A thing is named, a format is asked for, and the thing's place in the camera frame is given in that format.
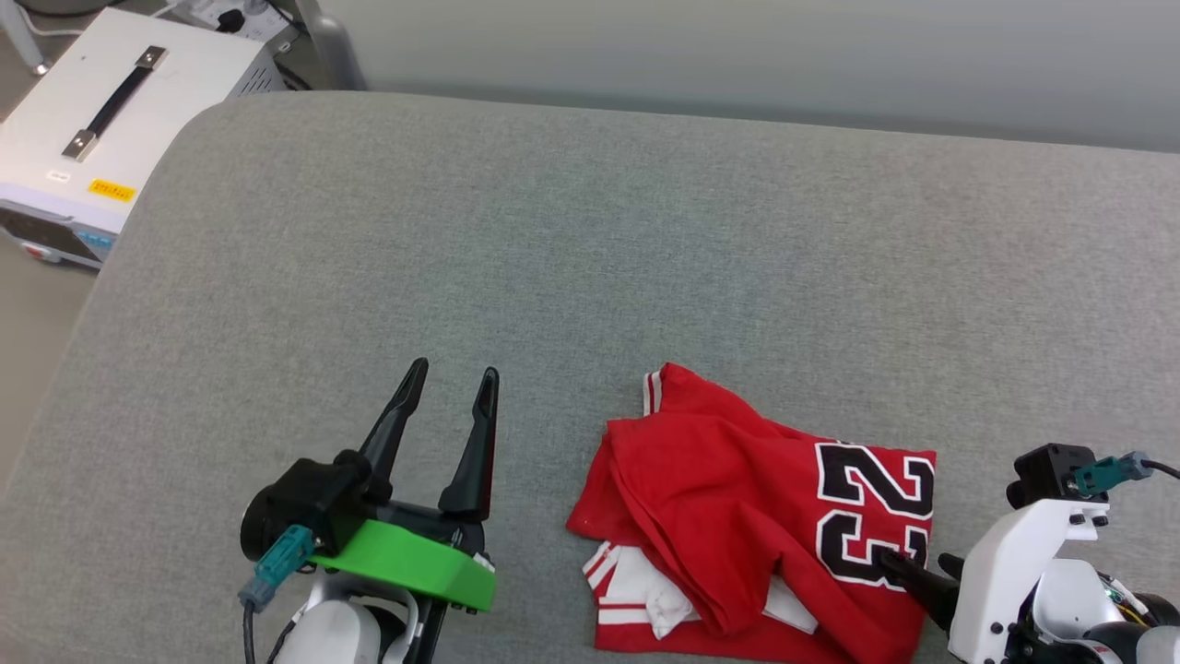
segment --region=gray wall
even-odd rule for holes
[[[375,90],[1180,151],[1180,1],[319,6]]]

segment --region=gray fabric surface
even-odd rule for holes
[[[242,509],[432,361],[394,475],[450,480],[503,377],[494,611],[438,662],[591,649],[563,530],[603,422],[674,361],[769,418],[939,453],[933,552],[1047,442],[1180,462],[1180,156],[394,94],[194,120],[78,323],[0,513],[0,657],[241,657]],[[1180,599],[1180,485],[1071,546]],[[260,650],[302,601],[284,586]],[[948,662],[930,632],[918,662]]]

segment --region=teal connector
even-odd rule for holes
[[[1108,456],[1074,472],[1074,482],[1077,484],[1077,493],[1083,497],[1093,497],[1102,492],[1109,492],[1119,485],[1150,478],[1153,469],[1143,467],[1147,454],[1133,452],[1123,455],[1122,459]]]
[[[303,526],[289,526],[278,538],[270,550],[267,551],[258,563],[254,565],[254,578],[237,591],[237,599],[242,606],[254,606],[255,613],[262,610],[275,598],[275,591],[294,574],[300,567],[307,564],[307,559],[315,553],[315,535],[310,528]]]

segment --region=printed number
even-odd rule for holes
[[[817,443],[819,492],[822,501],[864,507],[865,488],[890,514],[917,521],[929,521],[933,514],[935,467],[920,456],[905,458],[904,482],[889,474],[873,453],[861,446],[846,443]],[[885,551],[904,550],[913,560],[925,566],[930,541],[929,531],[918,525],[906,525],[902,544],[885,541],[861,533],[864,517],[851,509],[832,509],[815,527],[815,554],[832,577],[853,584],[904,591],[885,580],[878,563]],[[864,543],[865,554],[858,557],[850,548]]]

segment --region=folded clothing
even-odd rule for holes
[[[935,453],[848,445],[761,418],[667,364],[644,418],[608,423],[566,527],[596,646],[807,664],[898,664],[924,612],[877,560],[925,565]]]

